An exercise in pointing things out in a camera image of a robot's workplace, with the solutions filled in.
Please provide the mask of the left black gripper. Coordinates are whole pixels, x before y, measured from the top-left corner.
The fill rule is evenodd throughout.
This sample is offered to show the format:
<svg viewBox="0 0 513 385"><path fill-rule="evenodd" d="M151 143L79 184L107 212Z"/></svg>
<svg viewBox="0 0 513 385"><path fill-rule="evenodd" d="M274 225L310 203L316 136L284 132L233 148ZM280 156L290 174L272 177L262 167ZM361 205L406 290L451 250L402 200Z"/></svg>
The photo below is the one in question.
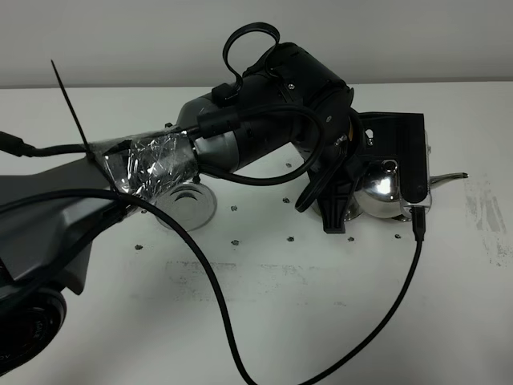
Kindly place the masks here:
<svg viewBox="0 0 513 385"><path fill-rule="evenodd" d="M336 140L349 134L349 110L354 91L328 67L294 43L267 51L244 71L244 109L291 104L313 111L323 123L323 153L309 169L309 177L326 169L340 148ZM244 118L244 165L291 143L307 160L315 151L319 131L296 111L278 111ZM345 233L345 216L354 182L334 178L317 198L323 230Z"/></svg>

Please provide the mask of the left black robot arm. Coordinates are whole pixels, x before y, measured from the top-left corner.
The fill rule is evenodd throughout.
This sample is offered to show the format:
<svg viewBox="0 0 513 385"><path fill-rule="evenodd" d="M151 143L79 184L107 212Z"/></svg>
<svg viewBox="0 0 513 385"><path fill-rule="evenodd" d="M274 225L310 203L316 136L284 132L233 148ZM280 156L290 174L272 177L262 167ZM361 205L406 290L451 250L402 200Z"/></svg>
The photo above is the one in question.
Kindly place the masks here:
<svg viewBox="0 0 513 385"><path fill-rule="evenodd" d="M294 43L271 47L234 83L187 102L159 132L35 148L2 134L15 156L79 159L1 179L1 371L27 363L54 339L83 291L91 245L137 209L185 229L158 208L200 174L271 186L307 175L297 210L325 191L347 159L358 125L353 90Z"/></svg>

